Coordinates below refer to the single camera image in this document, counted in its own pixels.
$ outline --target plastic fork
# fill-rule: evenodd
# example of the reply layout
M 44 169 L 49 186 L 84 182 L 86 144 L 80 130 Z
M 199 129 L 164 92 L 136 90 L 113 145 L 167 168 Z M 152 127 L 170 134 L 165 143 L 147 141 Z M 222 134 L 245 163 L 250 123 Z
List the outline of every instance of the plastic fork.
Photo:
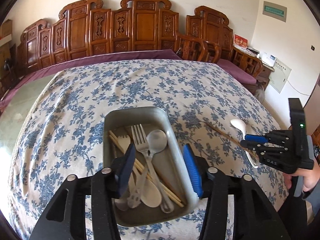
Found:
M 133 142 L 134 142 L 134 145 L 137 149 L 138 152 L 141 152 L 143 154 L 143 156 L 145 157 L 146 159 L 146 163 L 147 163 L 147 166 L 148 168 L 144 168 L 143 170 L 143 173 L 140 177 L 140 180 L 143 182 L 143 185 L 144 185 L 144 182 L 146 181 L 146 178 L 143 178 L 147 176 L 147 173 L 148 173 L 148 169 L 150 171 L 150 175 L 152 177 L 152 180 L 153 182 L 155 183 L 156 187 L 158 188 L 158 190 L 160 191 L 161 195 L 162 195 L 162 202 L 161 202 L 161 210 L 164 212 L 164 213 L 171 213 L 173 210 L 174 210 L 174 205 L 172 203 L 172 201 L 170 200 L 170 198 L 168 197 L 168 195 L 164 192 L 164 189 L 162 188 L 161 186 L 161 183 L 160 183 L 160 180 L 158 178 L 158 175 L 156 174 L 156 171 L 152 165 L 152 157 L 153 155 L 149 156 L 149 144 L 148 144 L 148 141 L 147 141 L 147 136 L 145 134 L 145 131 L 142 127 L 142 125 L 134 125 L 131 127 L 131 132 L 132 132 L 132 138 L 133 138 Z M 143 185 L 140 185 L 142 184 L 142 182 L 137 181 L 136 183 L 136 188 L 139 188 L 142 186 L 142 189 L 143 189 Z
M 131 132 L 132 132 L 133 142 L 136 147 L 136 150 L 138 152 L 141 152 L 145 158 L 146 156 L 148 157 L 149 144 L 147 142 L 147 139 L 144 139 L 145 137 L 143 137 L 143 134 L 139 129 L 139 126 L 138 125 L 132 126 Z M 128 206 L 130 208 L 135 208 L 139 206 L 141 203 L 141 196 L 144 189 L 144 184 L 147 179 L 147 173 L 148 173 L 148 168 L 147 166 L 145 166 L 141 176 L 136 181 L 135 188 L 132 190 L 132 192 L 130 192 L 130 196 L 128 198 Z

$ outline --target cardboard box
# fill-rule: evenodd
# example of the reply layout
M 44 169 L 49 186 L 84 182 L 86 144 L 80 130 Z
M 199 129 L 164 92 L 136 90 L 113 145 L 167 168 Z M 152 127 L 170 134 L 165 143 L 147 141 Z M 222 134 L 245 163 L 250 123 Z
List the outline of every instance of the cardboard box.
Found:
M 3 78 L 9 73 L 9 71 L 4 70 L 4 60 L 6 58 L 11 58 L 9 43 L 0 47 L 0 78 Z
M 0 38 L 2 39 L 10 34 L 12 34 L 12 20 L 6 20 L 0 26 Z

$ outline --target floor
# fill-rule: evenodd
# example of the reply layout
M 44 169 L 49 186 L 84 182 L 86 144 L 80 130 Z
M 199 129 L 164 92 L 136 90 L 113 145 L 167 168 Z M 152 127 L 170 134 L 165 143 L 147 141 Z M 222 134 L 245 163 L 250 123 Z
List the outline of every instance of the floor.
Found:
M 54 75 L 47 76 L 21 87 L 0 117 L 0 157 L 2 162 L 0 178 L 4 178 L 0 180 L 0 188 L 7 190 L 0 194 L 0 209 L 7 220 L 9 217 L 7 178 L 9 177 L 14 144 L 33 103 L 53 77 Z

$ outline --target gray sleeve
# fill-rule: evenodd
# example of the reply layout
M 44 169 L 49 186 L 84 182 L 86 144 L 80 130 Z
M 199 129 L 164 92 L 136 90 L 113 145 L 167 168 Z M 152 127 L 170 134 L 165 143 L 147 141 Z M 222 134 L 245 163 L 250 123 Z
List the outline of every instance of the gray sleeve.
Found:
M 312 191 L 304 192 L 302 198 L 311 203 L 312 211 L 316 215 L 320 209 L 320 180 Z

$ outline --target screw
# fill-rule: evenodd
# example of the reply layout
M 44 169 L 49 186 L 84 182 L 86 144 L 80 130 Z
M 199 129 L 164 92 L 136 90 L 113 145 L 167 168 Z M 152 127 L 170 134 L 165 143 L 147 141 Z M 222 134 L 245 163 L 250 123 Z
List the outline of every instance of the screw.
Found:
M 208 171 L 209 171 L 210 173 L 217 173 L 217 172 L 218 172 L 218 169 L 217 169 L 216 167 L 209 167 L 209 168 L 208 168 Z
M 246 181 L 252 180 L 252 177 L 251 177 L 251 175 L 249 175 L 249 174 L 245 174 L 245 175 L 243 176 L 243 178 L 244 178 Z
M 67 177 L 67 181 L 73 181 L 73 180 L 75 180 L 76 178 L 77 178 L 76 175 L 71 174 L 71 175 L 69 175 L 69 176 Z
M 108 168 L 108 167 L 107 167 L 107 168 L 103 168 L 101 172 L 102 172 L 103 174 L 108 174 L 108 173 L 110 173 L 111 171 L 112 171 L 111 168 Z

